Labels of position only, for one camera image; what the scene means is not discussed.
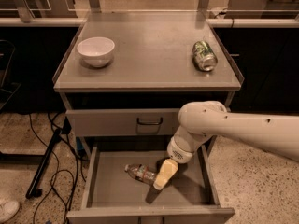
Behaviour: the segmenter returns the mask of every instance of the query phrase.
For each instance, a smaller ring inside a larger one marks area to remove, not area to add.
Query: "plastic bottle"
[[[143,164],[127,164],[124,171],[127,172],[131,178],[150,185],[153,185],[157,176],[157,173],[153,169]]]

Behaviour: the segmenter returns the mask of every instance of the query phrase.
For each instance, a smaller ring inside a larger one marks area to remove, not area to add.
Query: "speckled floor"
[[[36,134],[45,143],[49,142],[52,130],[47,114],[32,114],[31,118]],[[55,122],[62,126],[63,120],[64,114]],[[0,114],[0,131],[0,150],[4,153],[43,154],[45,151],[30,128],[29,115]],[[70,134],[70,143],[75,145],[73,134]],[[67,169],[74,175],[76,163],[68,146],[61,142],[54,152],[59,159],[59,169]],[[235,210],[235,215],[227,223],[299,223],[299,163],[224,137],[218,137],[209,160],[221,206]],[[0,202],[16,199],[21,203],[20,211],[8,224],[63,223],[64,204],[54,191],[43,201],[57,170],[57,160],[53,155],[39,184],[43,189],[42,196],[25,198],[36,168],[36,165],[0,164]],[[87,168],[88,163],[83,162],[84,175]],[[71,186],[72,178],[68,172],[57,175],[54,187],[65,202]],[[72,210],[79,210],[83,189],[84,180],[79,172]]]

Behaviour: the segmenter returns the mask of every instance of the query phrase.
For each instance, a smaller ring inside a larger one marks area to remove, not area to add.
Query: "closed drawer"
[[[179,166],[161,192],[132,179],[124,167],[142,163],[159,169],[156,164],[167,157],[166,151],[105,152],[99,148],[93,147],[81,210],[67,215],[71,224],[218,224],[234,214],[233,208],[219,204],[205,147]]]
[[[178,128],[179,109],[68,110],[75,136],[170,135]]]

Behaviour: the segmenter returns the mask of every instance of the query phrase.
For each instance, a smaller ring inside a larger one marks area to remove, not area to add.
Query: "white shoe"
[[[20,208],[17,201],[9,201],[0,205],[0,223],[5,223],[16,215]]]

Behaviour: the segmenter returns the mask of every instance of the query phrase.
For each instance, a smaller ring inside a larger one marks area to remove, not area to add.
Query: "soda can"
[[[217,57],[206,41],[197,41],[192,49],[193,61],[201,71],[212,71],[217,65]]]

